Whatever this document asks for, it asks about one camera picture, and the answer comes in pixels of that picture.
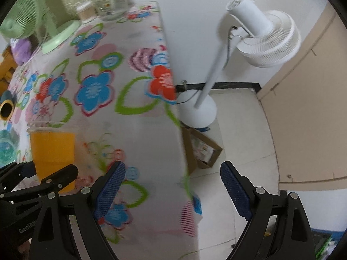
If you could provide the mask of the orange plastic cup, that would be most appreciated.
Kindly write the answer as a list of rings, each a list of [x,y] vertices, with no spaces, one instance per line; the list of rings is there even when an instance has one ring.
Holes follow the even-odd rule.
[[[75,128],[65,123],[33,121],[27,132],[40,181],[75,161]]]

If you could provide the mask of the green translucent plastic cup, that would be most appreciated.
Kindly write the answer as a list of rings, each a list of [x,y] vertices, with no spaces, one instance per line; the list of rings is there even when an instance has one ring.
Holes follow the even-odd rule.
[[[1,130],[0,165],[4,167],[16,160],[19,136],[15,131]]]

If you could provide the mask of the teal cup orange rim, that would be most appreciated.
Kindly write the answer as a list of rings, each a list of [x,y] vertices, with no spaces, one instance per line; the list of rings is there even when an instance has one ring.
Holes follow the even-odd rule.
[[[5,90],[1,95],[0,113],[1,119],[4,121],[9,120],[12,115],[16,104],[16,95],[12,94],[10,90]]]

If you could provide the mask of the cardboard box on floor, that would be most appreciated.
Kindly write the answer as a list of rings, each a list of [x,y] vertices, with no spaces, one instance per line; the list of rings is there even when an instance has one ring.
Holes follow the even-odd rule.
[[[198,168],[212,168],[221,155],[223,148],[194,128],[181,127],[181,132],[188,174],[191,175]]]

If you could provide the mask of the wooden chair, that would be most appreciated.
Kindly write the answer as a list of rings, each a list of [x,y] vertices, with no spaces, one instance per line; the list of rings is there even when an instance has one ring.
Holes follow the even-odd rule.
[[[1,53],[0,95],[2,95],[3,92],[8,89],[8,86],[17,67],[18,65],[13,57],[11,47],[8,45]]]

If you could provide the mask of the floral tablecloth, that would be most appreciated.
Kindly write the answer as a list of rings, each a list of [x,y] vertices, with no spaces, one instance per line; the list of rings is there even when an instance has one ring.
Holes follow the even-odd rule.
[[[32,158],[28,124],[76,131],[75,189],[112,163],[126,176],[99,221],[119,259],[198,259],[196,213],[177,117],[159,5],[138,3],[115,21],[95,19],[49,54],[16,69],[17,97],[1,129],[15,136],[17,161]]]

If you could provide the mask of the purple plush toy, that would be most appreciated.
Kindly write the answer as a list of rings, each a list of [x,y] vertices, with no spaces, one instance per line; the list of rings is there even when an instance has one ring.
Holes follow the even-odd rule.
[[[10,39],[10,47],[13,58],[18,66],[25,64],[30,60],[38,48],[38,40],[34,35],[23,39]]]

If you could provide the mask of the green desk fan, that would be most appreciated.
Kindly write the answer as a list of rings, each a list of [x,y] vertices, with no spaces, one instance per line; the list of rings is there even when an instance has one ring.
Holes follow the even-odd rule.
[[[10,39],[23,39],[44,27],[49,37],[42,43],[42,53],[48,54],[80,26],[81,22],[76,19],[57,26],[46,0],[17,0],[1,23],[1,34]]]

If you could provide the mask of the white standing fan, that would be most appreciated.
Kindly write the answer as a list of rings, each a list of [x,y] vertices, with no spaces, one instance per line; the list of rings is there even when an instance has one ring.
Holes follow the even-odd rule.
[[[228,13],[239,23],[228,31],[224,67],[238,50],[248,64],[271,68],[291,60],[301,46],[301,34],[293,18],[282,11],[261,11],[252,0],[232,0]],[[202,90],[191,89],[178,96],[179,120],[191,128],[205,128],[214,122],[217,106],[209,95],[220,75],[211,72]]]

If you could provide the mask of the cotton swab container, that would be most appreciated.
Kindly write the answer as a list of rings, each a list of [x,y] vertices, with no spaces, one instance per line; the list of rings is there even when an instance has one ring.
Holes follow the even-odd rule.
[[[83,24],[91,22],[97,17],[97,13],[91,1],[80,3],[76,7],[79,19]]]

